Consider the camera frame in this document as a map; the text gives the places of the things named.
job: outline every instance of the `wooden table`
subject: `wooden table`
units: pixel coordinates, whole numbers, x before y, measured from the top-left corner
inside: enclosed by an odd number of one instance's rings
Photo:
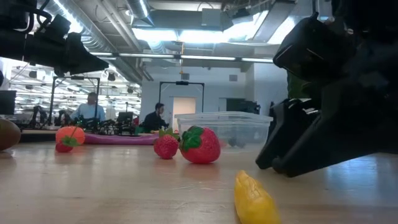
[[[211,165],[155,156],[152,147],[20,144],[0,154],[4,224],[235,224],[237,170],[258,178],[283,223],[397,223],[398,157],[376,154],[289,179],[259,170],[256,153]]]

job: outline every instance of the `person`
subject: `person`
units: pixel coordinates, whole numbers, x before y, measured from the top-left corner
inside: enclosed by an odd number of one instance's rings
[[[81,105],[79,105],[79,107],[70,115],[70,118],[72,120],[74,120],[75,118],[79,118],[80,116],[83,116],[85,119],[94,118],[95,104],[97,99],[98,97],[96,93],[89,93],[87,96],[87,103],[82,103]],[[96,117],[99,119],[99,121],[105,120],[104,108],[100,105],[98,105],[97,107]]]
[[[158,131],[160,128],[168,127],[169,125],[160,117],[160,115],[164,112],[164,104],[157,103],[155,105],[155,111],[148,114],[145,117],[144,123],[142,124],[143,128],[146,132],[150,131]]]

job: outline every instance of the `clear plastic container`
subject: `clear plastic container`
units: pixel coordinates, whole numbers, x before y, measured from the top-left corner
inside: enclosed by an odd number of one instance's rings
[[[180,135],[191,126],[212,129],[221,148],[229,152],[259,151],[268,137],[273,118],[245,112],[214,112],[175,115]]]

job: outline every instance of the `man in black shirt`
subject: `man in black shirt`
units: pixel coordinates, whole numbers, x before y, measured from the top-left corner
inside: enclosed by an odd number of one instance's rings
[[[145,132],[150,132],[150,131],[157,131],[160,128],[163,127],[168,127],[169,125],[166,124],[166,122],[160,117],[160,115],[164,112],[164,104],[163,103],[157,103],[155,105],[155,111],[148,114],[145,117],[143,127],[145,129]]]

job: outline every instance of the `toy strawberry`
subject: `toy strawberry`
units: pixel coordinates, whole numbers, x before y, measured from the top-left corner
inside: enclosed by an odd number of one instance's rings
[[[221,154],[217,135],[209,128],[192,126],[182,134],[181,154],[188,161],[207,164],[216,161]]]
[[[76,126],[70,136],[63,137],[62,140],[55,145],[55,150],[57,152],[70,152],[73,147],[80,145],[77,139],[73,137],[77,127],[78,126]]]
[[[173,129],[160,130],[159,138],[155,140],[155,152],[162,159],[172,159],[178,150],[178,134],[173,134]]]

